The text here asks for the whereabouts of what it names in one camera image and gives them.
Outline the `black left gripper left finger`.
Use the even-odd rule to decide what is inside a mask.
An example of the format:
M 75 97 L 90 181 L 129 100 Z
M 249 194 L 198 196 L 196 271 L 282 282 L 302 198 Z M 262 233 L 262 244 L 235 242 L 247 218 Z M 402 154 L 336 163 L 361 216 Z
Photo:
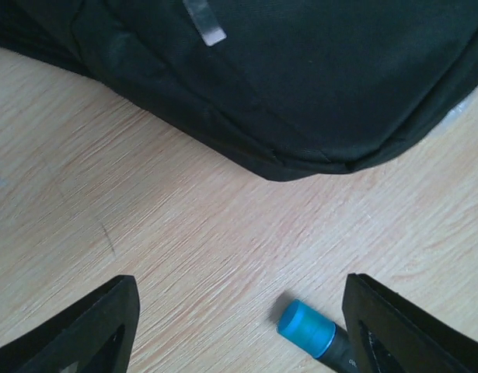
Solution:
M 0 372 L 126 372 L 139 314 L 135 278 L 117 275 L 0 347 Z

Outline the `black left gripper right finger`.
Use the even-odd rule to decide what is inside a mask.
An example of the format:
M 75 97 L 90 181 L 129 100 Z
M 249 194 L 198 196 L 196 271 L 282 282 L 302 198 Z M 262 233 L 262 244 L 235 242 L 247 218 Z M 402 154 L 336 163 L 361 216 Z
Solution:
M 478 372 L 478 342 L 367 274 L 347 276 L 343 314 L 360 372 Z

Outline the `black student backpack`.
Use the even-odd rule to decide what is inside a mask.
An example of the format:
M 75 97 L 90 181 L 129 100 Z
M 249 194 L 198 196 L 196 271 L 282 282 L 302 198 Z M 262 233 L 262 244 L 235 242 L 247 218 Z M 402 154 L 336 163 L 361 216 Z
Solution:
M 428 135 L 478 86 L 478 1 L 0 1 L 0 46 L 291 181 Z

